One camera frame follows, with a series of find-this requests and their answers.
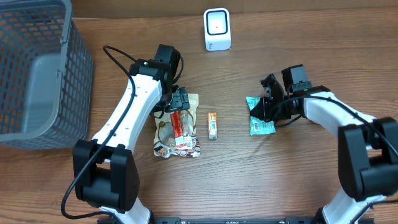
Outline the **orange Kleenex tissue pack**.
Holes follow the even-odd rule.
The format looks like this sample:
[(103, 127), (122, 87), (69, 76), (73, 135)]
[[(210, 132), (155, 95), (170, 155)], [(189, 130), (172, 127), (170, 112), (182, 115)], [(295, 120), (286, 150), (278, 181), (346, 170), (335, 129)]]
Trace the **orange Kleenex tissue pack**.
[(208, 113), (208, 137), (209, 140), (217, 140), (218, 138), (218, 125), (217, 125), (216, 113)]

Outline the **beige snack pouch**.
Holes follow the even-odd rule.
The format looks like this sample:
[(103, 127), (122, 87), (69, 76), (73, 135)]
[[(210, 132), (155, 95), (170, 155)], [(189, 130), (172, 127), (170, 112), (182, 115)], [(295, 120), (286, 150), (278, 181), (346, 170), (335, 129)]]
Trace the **beige snack pouch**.
[(169, 158), (170, 156), (199, 157), (200, 143), (197, 137), (196, 110), (199, 95), (189, 93), (190, 107), (187, 110), (171, 113), (155, 113), (154, 155)]

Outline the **teal wet wipes pack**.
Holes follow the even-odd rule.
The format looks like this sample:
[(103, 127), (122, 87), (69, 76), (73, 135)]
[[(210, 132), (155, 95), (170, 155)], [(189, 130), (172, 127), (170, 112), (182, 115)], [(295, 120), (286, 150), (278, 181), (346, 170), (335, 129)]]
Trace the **teal wet wipes pack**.
[[(249, 110), (251, 111), (259, 102), (260, 97), (246, 97), (246, 102), (248, 104)], [(265, 135), (265, 134), (274, 134), (275, 126), (274, 122), (265, 122), (260, 120), (259, 118), (255, 118), (250, 115), (250, 135)]]

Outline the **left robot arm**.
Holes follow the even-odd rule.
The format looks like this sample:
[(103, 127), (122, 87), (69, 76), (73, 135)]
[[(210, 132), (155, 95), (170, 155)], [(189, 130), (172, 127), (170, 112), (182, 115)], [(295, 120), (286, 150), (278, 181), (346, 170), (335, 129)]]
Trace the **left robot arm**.
[(62, 215), (71, 220), (104, 215), (99, 223), (154, 223), (138, 198), (140, 179), (133, 153), (147, 117), (187, 110), (186, 89), (176, 82), (183, 57), (172, 46), (158, 46), (151, 60), (123, 68), (127, 87), (106, 124), (90, 141), (73, 148), (74, 180), (62, 199)]

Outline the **red snack stick packet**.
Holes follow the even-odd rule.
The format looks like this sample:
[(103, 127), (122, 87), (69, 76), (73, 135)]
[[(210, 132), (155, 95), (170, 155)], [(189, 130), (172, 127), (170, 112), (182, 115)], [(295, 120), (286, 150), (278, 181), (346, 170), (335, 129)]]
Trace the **red snack stick packet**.
[(175, 145), (177, 149), (192, 149), (192, 137), (184, 135), (183, 126), (180, 119), (180, 113), (178, 111), (171, 112), (170, 119), (173, 126)]

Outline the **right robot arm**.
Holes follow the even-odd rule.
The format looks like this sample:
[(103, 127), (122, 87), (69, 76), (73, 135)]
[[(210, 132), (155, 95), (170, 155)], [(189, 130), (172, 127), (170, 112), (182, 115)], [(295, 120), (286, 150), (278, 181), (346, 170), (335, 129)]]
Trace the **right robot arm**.
[(263, 97), (247, 97), (251, 134), (272, 134), (300, 118), (319, 124), (338, 140), (341, 189), (314, 217), (287, 217), (285, 223), (372, 223), (363, 215), (375, 205), (394, 203), (397, 193), (397, 121), (377, 119), (340, 101), (325, 86), (313, 86), (302, 64), (269, 74)]

